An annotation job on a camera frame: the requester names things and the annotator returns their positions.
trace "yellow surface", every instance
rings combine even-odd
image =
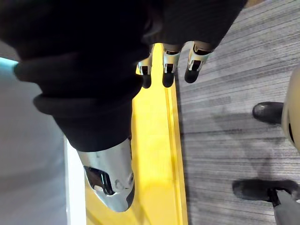
[[[133,101],[132,157],[135,199],[116,213],[86,185],[88,225],[187,225],[175,85],[162,85],[162,45],[156,44],[152,85]]]

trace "person's foot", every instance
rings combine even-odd
[[[282,102],[261,102],[252,109],[255,119],[269,124],[281,124]]]
[[[251,201],[267,201],[270,200],[269,191],[272,189],[285,190],[298,199],[300,194],[299,185],[292,180],[235,180],[232,183],[232,190],[235,196]]]

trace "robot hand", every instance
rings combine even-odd
[[[99,199],[116,212],[126,211],[135,196],[130,140],[102,151],[77,152]]]
[[[178,61],[183,45],[163,44],[163,85],[166,88],[172,86],[174,82],[174,74],[178,68]],[[205,64],[213,49],[210,44],[194,41],[189,51],[187,69],[184,79],[187,83],[196,81],[202,66]],[[148,58],[138,63],[140,74],[143,77],[143,87],[149,88],[151,86],[151,66],[153,56],[153,46],[151,46],[150,55]]]

